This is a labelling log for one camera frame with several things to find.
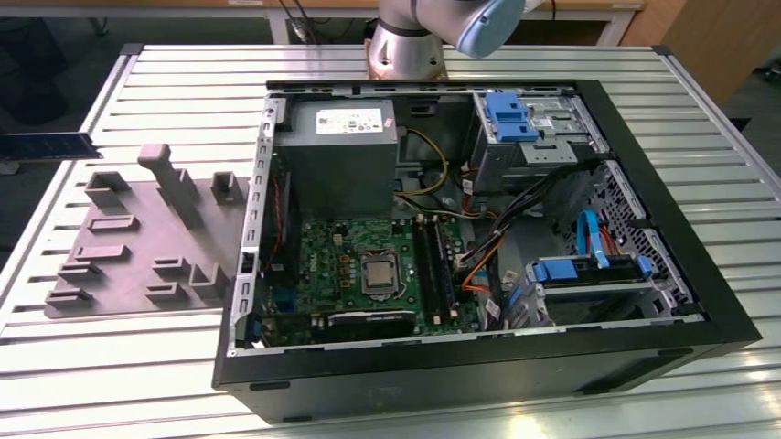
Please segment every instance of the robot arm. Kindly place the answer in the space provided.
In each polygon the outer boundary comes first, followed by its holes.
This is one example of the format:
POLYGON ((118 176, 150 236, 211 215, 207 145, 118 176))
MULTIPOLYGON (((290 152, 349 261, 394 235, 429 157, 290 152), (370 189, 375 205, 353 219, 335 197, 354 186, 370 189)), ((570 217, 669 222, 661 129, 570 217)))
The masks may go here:
POLYGON ((383 0, 369 51, 375 75, 390 80, 434 78, 445 69, 442 40, 465 55, 487 57, 515 30, 525 4, 525 0, 383 0))

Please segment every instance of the wooden cabinet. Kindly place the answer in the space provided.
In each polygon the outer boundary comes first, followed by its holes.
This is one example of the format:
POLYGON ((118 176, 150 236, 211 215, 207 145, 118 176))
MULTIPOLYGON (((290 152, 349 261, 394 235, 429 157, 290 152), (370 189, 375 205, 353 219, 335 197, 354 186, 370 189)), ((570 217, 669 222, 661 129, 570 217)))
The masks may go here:
POLYGON ((778 0, 648 0, 621 45, 668 46, 724 104, 778 41, 778 0))

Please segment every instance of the metal table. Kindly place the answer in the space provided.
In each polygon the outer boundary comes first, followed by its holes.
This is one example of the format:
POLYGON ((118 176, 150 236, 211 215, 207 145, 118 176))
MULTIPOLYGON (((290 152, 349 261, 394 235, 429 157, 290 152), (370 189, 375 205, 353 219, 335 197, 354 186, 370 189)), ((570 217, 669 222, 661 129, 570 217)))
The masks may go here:
POLYGON ((0 275, 0 434, 106 438, 226 432, 323 437, 777 437, 780 180, 673 57, 649 48, 447 51, 451 78, 604 82, 764 340, 622 394, 268 429, 211 390, 220 310, 49 321, 43 301, 94 171, 151 179, 138 145, 167 142, 194 178, 250 175, 271 79, 361 79, 363 48, 150 46, 122 55, 83 129, 102 161, 66 162, 0 275))

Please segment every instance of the cpu socket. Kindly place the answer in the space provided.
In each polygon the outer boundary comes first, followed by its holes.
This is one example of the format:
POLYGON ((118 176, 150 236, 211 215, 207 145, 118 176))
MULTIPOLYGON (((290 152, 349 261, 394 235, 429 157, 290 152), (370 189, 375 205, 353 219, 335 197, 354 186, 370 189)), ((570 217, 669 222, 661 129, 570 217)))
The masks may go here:
POLYGON ((399 267, 395 251, 362 252, 362 292, 385 302, 399 292, 399 267))

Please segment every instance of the blue latch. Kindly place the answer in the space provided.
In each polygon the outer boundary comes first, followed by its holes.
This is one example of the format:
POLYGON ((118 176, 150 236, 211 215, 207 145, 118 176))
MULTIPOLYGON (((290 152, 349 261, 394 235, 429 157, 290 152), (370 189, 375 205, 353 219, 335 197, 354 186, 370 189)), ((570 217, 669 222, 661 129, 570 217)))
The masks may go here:
POLYGON ((533 264, 537 282, 577 279, 575 264, 570 259, 541 261, 533 264))
POLYGON ((529 109, 515 93, 486 93, 486 115, 499 142, 534 142, 539 133, 529 124, 529 109))
POLYGON ((640 271, 644 274, 644 279, 648 279, 654 273, 653 263, 650 263, 650 260, 645 256, 637 256, 634 262, 637 263, 637 267, 640 268, 640 271))

